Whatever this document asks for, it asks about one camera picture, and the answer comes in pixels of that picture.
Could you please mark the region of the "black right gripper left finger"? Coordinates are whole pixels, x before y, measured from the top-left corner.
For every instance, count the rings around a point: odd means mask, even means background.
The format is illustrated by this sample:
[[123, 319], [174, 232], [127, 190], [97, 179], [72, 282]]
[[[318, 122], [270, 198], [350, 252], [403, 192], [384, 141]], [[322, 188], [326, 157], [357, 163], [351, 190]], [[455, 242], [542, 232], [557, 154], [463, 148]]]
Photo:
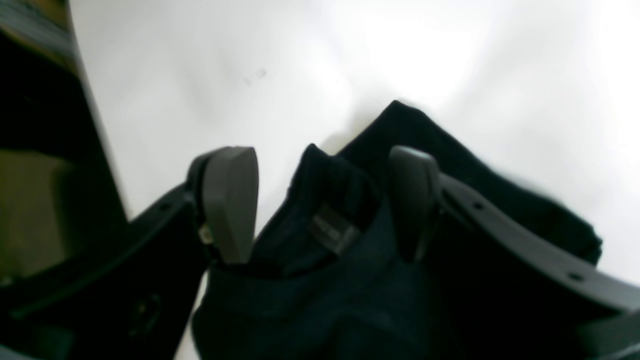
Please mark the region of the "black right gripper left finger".
[[249, 261], [258, 193], [253, 147], [194, 158], [122, 233], [1, 286], [1, 358], [171, 360], [208, 266]]

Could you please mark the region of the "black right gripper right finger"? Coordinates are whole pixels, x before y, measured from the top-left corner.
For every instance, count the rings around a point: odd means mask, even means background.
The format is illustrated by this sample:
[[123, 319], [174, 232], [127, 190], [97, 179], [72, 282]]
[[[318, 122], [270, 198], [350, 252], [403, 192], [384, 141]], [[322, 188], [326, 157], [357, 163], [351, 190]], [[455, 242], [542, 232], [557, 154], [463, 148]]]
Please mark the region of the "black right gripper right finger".
[[391, 148], [400, 256], [426, 268], [470, 360], [637, 360], [639, 288], [542, 239], [428, 153]]

